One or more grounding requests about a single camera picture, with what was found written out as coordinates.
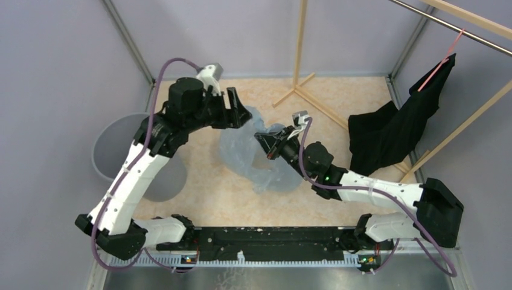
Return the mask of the blue plastic trash bag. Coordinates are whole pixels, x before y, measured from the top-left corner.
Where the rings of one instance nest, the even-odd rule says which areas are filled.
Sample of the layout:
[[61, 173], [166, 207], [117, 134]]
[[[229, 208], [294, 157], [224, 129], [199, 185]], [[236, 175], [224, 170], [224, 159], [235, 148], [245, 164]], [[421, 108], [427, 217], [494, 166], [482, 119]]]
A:
[[274, 133], [285, 125], [274, 123], [266, 126], [260, 111], [252, 106], [246, 108], [252, 118], [239, 129], [225, 129], [220, 133], [219, 154], [225, 165], [234, 173], [252, 183], [256, 193], [265, 191], [291, 192], [299, 187], [302, 178], [285, 160], [269, 160], [256, 133]]

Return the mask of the grey round trash bin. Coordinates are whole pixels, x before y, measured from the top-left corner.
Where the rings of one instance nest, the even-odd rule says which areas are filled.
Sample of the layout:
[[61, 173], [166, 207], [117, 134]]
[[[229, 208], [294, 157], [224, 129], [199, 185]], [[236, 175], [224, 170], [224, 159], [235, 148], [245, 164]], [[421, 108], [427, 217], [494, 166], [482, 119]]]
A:
[[[147, 113], [134, 113], [119, 118], [105, 127], [92, 148], [92, 166], [108, 185], [114, 182], [129, 147]], [[178, 195], [187, 181], [187, 169], [178, 154], [158, 172], [144, 198], [164, 202]]]

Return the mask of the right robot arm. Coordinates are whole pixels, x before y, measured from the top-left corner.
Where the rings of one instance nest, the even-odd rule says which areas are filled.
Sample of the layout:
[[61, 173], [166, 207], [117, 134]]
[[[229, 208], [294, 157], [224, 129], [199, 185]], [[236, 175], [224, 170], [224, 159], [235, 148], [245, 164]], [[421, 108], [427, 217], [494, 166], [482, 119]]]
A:
[[456, 246], [464, 206], [441, 180], [407, 184], [360, 175], [334, 165], [333, 155], [321, 142], [301, 144], [292, 126], [258, 132], [254, 137], [268, 159], [284, 160], [320, 197], [393, 210], [359, 218], [354, 232], [358, 247], [370, 249], [385, 240], [419, 238], [442, 248]]

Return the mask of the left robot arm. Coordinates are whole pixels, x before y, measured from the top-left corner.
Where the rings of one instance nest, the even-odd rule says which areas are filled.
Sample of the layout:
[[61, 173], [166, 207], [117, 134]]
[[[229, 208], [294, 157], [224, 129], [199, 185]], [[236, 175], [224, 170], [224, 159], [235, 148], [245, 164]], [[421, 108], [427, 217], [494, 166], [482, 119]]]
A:
[[162, 109], [143, 119], [117, 177], [98, 205], [80, 214], [75, 225], [91, 237], [92, 247], [121, 260], [136, 257], [143, 248], [172, 243], [180, 250], [193, 244], [191, 221], [173, 214], [136, 220], [135, 209], [159, 171], [205, 127], [238, 129], [252, 118], [237, 90], [214, 92], [213, 85], [192, 77], [177, 79], [168, 89]]

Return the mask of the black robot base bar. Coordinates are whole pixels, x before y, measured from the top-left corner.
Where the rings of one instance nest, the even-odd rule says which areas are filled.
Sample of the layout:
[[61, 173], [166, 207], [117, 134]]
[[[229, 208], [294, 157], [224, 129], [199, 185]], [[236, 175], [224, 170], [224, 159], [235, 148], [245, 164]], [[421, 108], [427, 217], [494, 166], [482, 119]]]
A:
[[158, 251], [191, 251], [201, 262], [323, 262], [343, 260], [361, 250], [391, 250], [394, 242], [375, 242], [353, 227], [196, 227]]

